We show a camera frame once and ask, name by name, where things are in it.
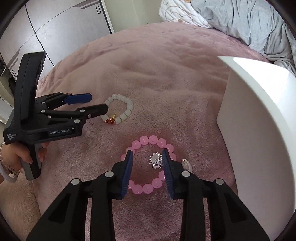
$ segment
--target silver rivet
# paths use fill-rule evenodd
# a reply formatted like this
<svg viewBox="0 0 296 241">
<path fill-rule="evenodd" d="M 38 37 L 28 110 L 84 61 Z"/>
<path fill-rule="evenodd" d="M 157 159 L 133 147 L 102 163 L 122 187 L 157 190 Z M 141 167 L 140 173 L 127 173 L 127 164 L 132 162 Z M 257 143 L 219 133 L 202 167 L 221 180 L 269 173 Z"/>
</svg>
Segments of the silver rivet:
<svg viewBox="0 0 296 241">
<path fill-rule="evenodd" d="M 189 177 L 189 176 L 190 176 L 190 172 L 183 171 L 183 172 L 182 172 L 182 176 L 183 176 L 183 177 Z"/>
<path fill-rule="evenodd" d="M 105 177 L 113 177 L 114 173 L 113 172 L 106 172 Z"/>
<path fill-rule="evenodd" d="M 76 186 L 76 185 L 78 185 L 80 183 L 80 180 L 79 179 L 73 179 L 72 181 L 71 181 L 71 184 L 72 185 L 74 185 L 74 186 Z"/>
<path fill-rule="evenodd" d="M 223 185 L 224 184 L 224 181 L 220 178 L 216 179 L 215 181 L 218 185 Z"/>
</svg>

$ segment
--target silver brooch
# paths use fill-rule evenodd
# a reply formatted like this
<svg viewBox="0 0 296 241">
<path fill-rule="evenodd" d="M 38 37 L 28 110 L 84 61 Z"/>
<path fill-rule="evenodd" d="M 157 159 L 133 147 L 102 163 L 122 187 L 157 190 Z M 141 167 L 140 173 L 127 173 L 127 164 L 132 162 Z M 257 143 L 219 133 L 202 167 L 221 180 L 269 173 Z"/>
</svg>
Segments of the silver brooch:
<svg viewBox="0 0 296 241">
<path fill-rule="evenodd" d="M 163 166 L 162 155 L 158 152 L 153 153 L 149 161 L 149 164 L 153 164 L 153 169 L 161 169 Z"/>
</svg>

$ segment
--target pink bead bracelet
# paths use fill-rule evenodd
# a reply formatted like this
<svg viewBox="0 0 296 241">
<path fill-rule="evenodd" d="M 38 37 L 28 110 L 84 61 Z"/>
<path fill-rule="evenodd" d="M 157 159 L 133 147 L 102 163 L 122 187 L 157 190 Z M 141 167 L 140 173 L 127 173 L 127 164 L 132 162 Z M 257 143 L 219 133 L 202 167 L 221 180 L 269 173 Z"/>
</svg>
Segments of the pink bead bracelet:
<svg viewBox="0 0 296 241">
<path fill-rule="evenodd" d="M 177 156 L 175 155 L 175 153 L 173 153 L 174 146 L 171 144 L 167 144 L 166 140 L 163 138 L 158 139 L 155 135 L 152 135 L 149 138 L 147 136 L 142 136 L 139 141 L 133 141 L 131 147 L 128 147 L 126 149 L 126 153 L 128 152 L 128 150 L 131 150 L 133 153 L 135 153 L 135 150 L 140 149 L 141 145 L 147 145 L 148 143 L 152 145 L 157 144 L 157 146 L 159 146 L 160 148 L 166 148 L 169 151 L 170 158 L 174 161 L 177 159 Z M 121 161 L 124 161 L 125 157 L 126 154 L 123 154 L 120 158 Z M 132 190 L 133 193 L 137 195 L 141 193 L 150 194 L 153 192 L 154 188 L 160 188 L 162 186 L 162 181 L 165 181 L 165 175 L 163 171 L 160 171 L 158 174 L 158 178 L 153 179 L 151 183 L 146 183 L 143 186 L 135 184 L 133 180 L 129 180 L 128 189 Z"/>
</svg>

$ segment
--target finger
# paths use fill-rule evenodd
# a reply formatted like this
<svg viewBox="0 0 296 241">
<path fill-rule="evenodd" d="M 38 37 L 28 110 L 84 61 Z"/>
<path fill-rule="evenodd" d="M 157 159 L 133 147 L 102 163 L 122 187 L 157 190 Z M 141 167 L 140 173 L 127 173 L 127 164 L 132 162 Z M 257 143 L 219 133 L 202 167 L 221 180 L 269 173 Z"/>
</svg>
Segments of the finger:
<svg viewBox="0 0 296 241">
<path fill-rule="evenodd" d="M 41 162 L 45 160 L 45 156 L 47 155 L 47 149 L 46 148 L 41 148 L 38 152 L 38 157 Z"/>
<path fill-rule="evenodd" d="M 42 143 L 41 146 L 42 146 L 43 148 L 47 148 L 47 147 L 49 146 L 49 142 Z"/>
<path fill-rule="evenodd" d="M 20 143 L 15 143 L 12 148 L 14 153 L 17 154 L 24 162 L 33 163 L 30 151 L 26 146 Z"/>
</svg>

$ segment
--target pink blanket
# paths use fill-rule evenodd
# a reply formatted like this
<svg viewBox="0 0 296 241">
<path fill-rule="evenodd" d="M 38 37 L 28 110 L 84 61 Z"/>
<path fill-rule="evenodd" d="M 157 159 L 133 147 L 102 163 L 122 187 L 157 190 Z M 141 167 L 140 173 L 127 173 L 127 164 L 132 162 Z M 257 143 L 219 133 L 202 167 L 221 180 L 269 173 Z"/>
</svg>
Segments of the pink blanket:
<svg viewBox="0 0 296 241">
<path fill-rule="evenodd" d="M 110 170 L 131 142 L 143 135 L 154 134 L 174 145 L 177 161 L 188 159 L 201 179 L 219 177 L 235 189 L 231 162 L 216 124 L 229 73 L 219 55 L 266 61 L 217 30 L 181 23 L 124 30 L 62 60 L 39 82 L 39 96 L 90 92 L 90 104 L 101 104 L 116 93 L 131 98 L 134 110 L 119 125 L 91 119 L 81 137 L 51 143 L 42 175 L 33 182 L 41 214 L 71 179 L 87 181 Z M 121 114 L 125 108 L 124 103 L 113 101 L 108 114 Z M 160 149 L 147 145 L 135 153 L 131 178 L 136 183 L 143 185 L 157 177 L 159 171 L 149 165 L 154 151 Z M 118 241 L 179 239 L 182 201 L 171 201 L 165 185 L 150 195 L 128 191 L 123 201 L 113 201 L 113 214 Z"/>
</svg>

